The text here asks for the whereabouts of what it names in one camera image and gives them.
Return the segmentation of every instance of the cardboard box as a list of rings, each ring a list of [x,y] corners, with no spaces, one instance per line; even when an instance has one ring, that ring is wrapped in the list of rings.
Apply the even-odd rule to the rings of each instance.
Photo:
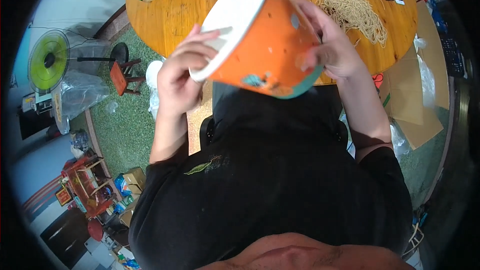
[[[130,169],[123,174],[123,178],[128,184],[128,189],[133,194],[141,194],[145,186],[145,174],[140,167]]]
[[[118,218],[120,219],[120,222],[127,226],[130,227],[130,222],[132,221],[132,217],[134,215],[134,210],[135,206],[137,205],[138,199],[135,199],[132,203],[130,203],[127,208],[121,213]]]
[[[395,119],[412,149],[422,146],[443,126],[431,108],[423,106],[422,78],[417,54],[427,64],[435,77],[435,105],[449,108],[447,66],[442,43],[426,3],[417,3],[418,38],[427,46],[415,52],[415,46],[391,68],[383,72],[380,99],[388,117]]]

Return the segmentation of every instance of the person's chin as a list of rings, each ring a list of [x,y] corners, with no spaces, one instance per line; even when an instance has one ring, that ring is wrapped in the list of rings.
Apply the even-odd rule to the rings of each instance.
[[[237,256],[201,270],[412,269],[392,251],[376,246],[332,246],[299,233],[263,237]]]

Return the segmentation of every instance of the white bowl rim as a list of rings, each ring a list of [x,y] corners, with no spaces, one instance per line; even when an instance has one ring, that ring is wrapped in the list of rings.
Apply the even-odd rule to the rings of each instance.
[[[228,34],[228,40],[226,40],[225,45],[222,46],[218,54],[205,68],[189,69],[190,76],[194,81],[205,81],[225,62],[249,31],[264,2],[265,0],[217,0],[205,18],[201,31],[207,32],[226,27],[232,27],[232,29]],[[241,21],[230,25],[229,19],[231,20],[235,15],[225,15],[222,10],[225,9],[226,5],[231,5],[232,3],[235,3],[235,15],[240,16]]]

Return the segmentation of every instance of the man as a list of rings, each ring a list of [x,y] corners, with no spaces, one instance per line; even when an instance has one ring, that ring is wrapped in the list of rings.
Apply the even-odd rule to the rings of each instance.
[[[373,80],[327,14],[293,1],[322,34],[305,63],[337,81],[355,159],[315,89],[281,100],[216,83],[213,140],[188,157],[186,112],[201,91],[188,69],[207,65],[217,52],[202,42],[218,36],[195,25],[158,74],[151,165],[129,231],[143,269],[409,268],[399,256],[411,200]]]

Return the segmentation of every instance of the red stool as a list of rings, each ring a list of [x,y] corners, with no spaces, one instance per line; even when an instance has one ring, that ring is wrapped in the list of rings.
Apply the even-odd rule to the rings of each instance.
[[[113,62],[112,68],[110,69],[110,78],[112,79],[113,85],[115,86],[115,89],[117,89],[119,96],[122,96],[124,93],[140,95],[138,87],[140,87],[141,83],[146,80],[146,77],[132,77],[132,66],[141,61],[141,59],[137,59],[122,64]],[[137,82],[137,85],[133,90],[128,88],[128,84],[131,82]]]

